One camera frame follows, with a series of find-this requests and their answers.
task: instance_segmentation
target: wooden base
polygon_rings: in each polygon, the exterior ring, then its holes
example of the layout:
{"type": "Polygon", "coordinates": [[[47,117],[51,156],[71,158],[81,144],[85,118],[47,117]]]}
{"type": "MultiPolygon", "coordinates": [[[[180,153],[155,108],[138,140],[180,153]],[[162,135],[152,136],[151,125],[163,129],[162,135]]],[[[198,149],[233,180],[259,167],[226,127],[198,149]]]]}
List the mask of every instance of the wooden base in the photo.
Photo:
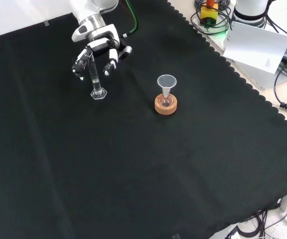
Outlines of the wooden base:
{"type": "Polygon", "coordinates": [[[169,107],[165,107],[165,106],[162,106],[160,105],[159,103],[159,99],[161,97],[162,94],[158,95],[156,98],[155,98],[155,101],[154,101],[154,108],[155,110],[161,114],[161,115],[165,115],[165,116],[168,116],[170,114],[173,114],[176,110],[177,110],[177,106],[178,106],[178,100],[177,98],[174,96],[174,95],[171,95],[173,97],[173,104],[169,107]]]}

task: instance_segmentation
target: table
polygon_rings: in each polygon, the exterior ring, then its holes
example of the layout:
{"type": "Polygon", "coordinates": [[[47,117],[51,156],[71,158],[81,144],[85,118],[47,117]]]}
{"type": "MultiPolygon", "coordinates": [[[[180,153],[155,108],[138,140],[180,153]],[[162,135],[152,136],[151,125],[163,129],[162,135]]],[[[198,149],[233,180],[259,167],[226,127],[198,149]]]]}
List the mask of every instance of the table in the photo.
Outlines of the table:
{"type": "MultiPolygon", "coordinates": [[[[191,15],[195,13],[195,8],[194,8],[194,1],[193,0],[168,0],[168,2],[171,3],[171,5],[177,9],[180,13],[183,14],[183,16],[188,20],[190,21],[190,18],[191,18],[191,15]]],[[[282,8],[287,9],[287,1],[284,1],[284,0],[279,0],[276,2],[277,5],[275,6],[275,3],[274,5],[271,6],[270,8],[270,17],[272,19],[279,19],[281,20],[282,17],[285,15],[283,12],[282,12],[282,8]]],[[[283,27],[285,30],[287,30],[287,25],[283,25],[282,23],[284,23],[283,21],[282,22],[278,22],[277,23],[283,27]]],[[[206,36],[204,34],[202,34],[203,37],[205,37],[207,39],[207,41],[210,43],[210,45],[212,47],[215,48],[215,50],[217,52],[219,52],[221,55],[223,55],[223,40],[221,37],[209,37],[209,36],[206,36]]],[[[273,107],[276,107],[279,112],[281,114],[283,114],[287,120],[287,111],[284,111],[282,108],[279,107],[279,102],[277,101],[277,99],[275,98],[275,95],[274,95],[274,90],[273,89],[270,89],[270,90],[267,90],[267,91],[264,91],[264,90],[259,90],[258,87],[256,87],[256,85],[253,83],[252,79],[250,79],[250,77],[248,77],[243,71],[242,69],[232,60],[228,60],[228,62],[231,63],[231,65],[235,68],[235,71],[238,72],[241,77],[243,77],[244,79],[246,79],[246,82],[248,84],[251,84],[253,86],[254,89],[258,90],[259,93],[261,95],[263,95],[267,101],[271,102],[273,104],[273,107]]],[[[277,94],[279,96],[281,96],[281,99],[287,103],[287,82],[281,84],[280,86],[277,86],[277,94]]],[[[287,195],[284,197],[283,199],[283,204],[282,204],[282,210],[283,211],[286,211],[287,210],[287,195]]],[[[216,233],[213,237],[211,237],[211,239],[220,239],[224,236],[226,236],[235,226],[237,226],[237,224],[233,224],[231,226],[228,226],[226,229],[216,233]]]]}
{"type": "MultiPolygon", "coordinates": [[[[0,238],[207,239],[287,194],[281,115],[166,1],[132,2],[141,30],[102,102],[71,73],[72,15],[0,37],[0,238]]],[[[132,26],[120,6],[105,21],[132,26]]]]}
{"type": "MultiPolygon", "coordinates": [[[[190,17],[193,13],[195,13],[195,7],[194,7],[194,0],[169,0],[174,6],[175,9],[177,9],[180,13],[183,14],[184,17],[188,21],[190,21],[190,17]]],[[[287,30],[287,24],[286,21],[283,21],[283,17],[287,16],[287,1],[286,0],[277,0],[276,2],[272,3],[270,8],[270,17],[274,19],[274,21],[280,25],[280,27],[283,27],[285,30],[287,30]]],[[[206,35],[203,35],[207,41],[210,43],[212,47],[215,48],[217,52],[219,52],[221,55],[223,55],[222,50],[222,39],[215,39],[215,38],[209,38],[206,35]]],[[[287,111],[279,107],[279,102],[275,98],[274,90],[269,89],[267,91],[259,90],[259,88],[253,83],[253,81],[248,77],[243,70],[233,61],[228,60],[232,67],[235,68],[235,71],[238,72],[241,77],[246,79],[248,84],[251,84],[254,89],[258,90],[259,93],[266,98],[267,101],[271,102],[274,107],[276,107],[281,114],[283,114],[287,120],[287,111]]],[[[277,95],[279,98],[287,103],[287,82],[277,86],[277,95]]]]}

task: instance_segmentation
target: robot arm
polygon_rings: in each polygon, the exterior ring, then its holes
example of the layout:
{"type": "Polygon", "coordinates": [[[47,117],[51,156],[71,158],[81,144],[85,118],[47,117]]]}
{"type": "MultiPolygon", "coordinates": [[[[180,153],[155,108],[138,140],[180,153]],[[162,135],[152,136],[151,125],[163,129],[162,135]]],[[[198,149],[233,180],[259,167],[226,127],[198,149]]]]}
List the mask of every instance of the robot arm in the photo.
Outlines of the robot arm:
{"type": "Polygon", "coordinates": [[[89,41],[72,67],[72,71],[81,79],[90,53],[109,52],[109,61],[103,70],[104,75],[109,77],[117,68],[119,59],[123,60],[132,51],[130,46],[120,41],[115,26],[106,25],[101,15],[114,10],[118,2],[118,0],[70,0],[73,14],[79,23],[72,40],[78,42],[88,39],[89,41]]]}

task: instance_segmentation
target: scalloped edge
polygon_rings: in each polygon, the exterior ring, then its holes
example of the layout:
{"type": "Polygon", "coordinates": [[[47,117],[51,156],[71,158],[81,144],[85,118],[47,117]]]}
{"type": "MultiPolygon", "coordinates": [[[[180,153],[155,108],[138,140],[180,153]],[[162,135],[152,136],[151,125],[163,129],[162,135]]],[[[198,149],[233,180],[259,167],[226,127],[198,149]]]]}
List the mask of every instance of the scalloped edge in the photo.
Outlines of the scalloped edge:
{"type": "Polygon", "coordinates": [[[221,54],[220,54],[218,51],[216,51],[214,47],[212,47],[212,46],[210,45],[210,42],[209,42],[202,34],[200,34],[200,33],[193,27],[192,24],[190,24],[190,22],[187,20],[187,18],[184,17],[183,14],[179,12],[179,10],[175,9],[175,7],[172,6],[172,4],[171,4],[168,0],[160,0],[160,1],[163,1],[163,2],[165,3],[165,5],[167,5],[167,7],[171,8],[171,10],[172,10],[173,12],[175,12],[180,18],[182,18],[182,20],[184,20],[184,23],[185,23],[185,24],[189,25],[189,27],[190,27],[198,36],[200,36],[202,39],[204,39],[204,41],[205,41],[206,43],[208,43],[208,46],[209,46],[210,49],[214,52],[214,54],[217,55],[218,57],[222,58],[223,61],[224,61],[224,64],[226,64],[226,66],[227,66],[230,70],[232,70],[232,71],[234,72],[234,74],[238,75],[238,78],[242,80],[242,82],[244,83],[245,87],[246,87],[248,90],[250,90],[251,92],[254,92],[255,95],[257,94],[256,92],[258,92],[258,97],[259,97],[259,98],[262,98],[262,100],[264,101],[264,103],[267,104],[269,107],[271,106],[272,109],[275,109],[275,110],[273,110],[273,111],[275,111],[276,117],[282,118],[282,120],[284,121],[284,123],[287,124],[286,116],[283,115],[282,113],[280,113],[280,112],[279,112],[279,109],[278,109],[277,107],[273,106],[273,104],[272,104],[270,101],[267,101],[266,98],[265,98],[263,95],[261,95],[258,90],[253,89],[253,86],[252,86],[251,84],[249,84],[246,79],[240,77],[240,74],[239,74],[237,71],[235,71],[235,68],[231,66],[231,63],[228,62],[225,57],[221,56],[221,54]]]}

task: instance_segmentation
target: white wall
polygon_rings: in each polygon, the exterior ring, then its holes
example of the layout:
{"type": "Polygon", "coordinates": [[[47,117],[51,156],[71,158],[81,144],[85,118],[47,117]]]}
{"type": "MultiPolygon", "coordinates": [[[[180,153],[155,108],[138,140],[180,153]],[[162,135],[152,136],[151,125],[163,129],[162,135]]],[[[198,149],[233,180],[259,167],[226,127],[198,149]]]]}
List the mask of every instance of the white wall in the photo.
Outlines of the white wall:
{"type": "Polygon", "coordinates": [[[0,0],[0,35],[68,13],[69,0],[0,0]]]}

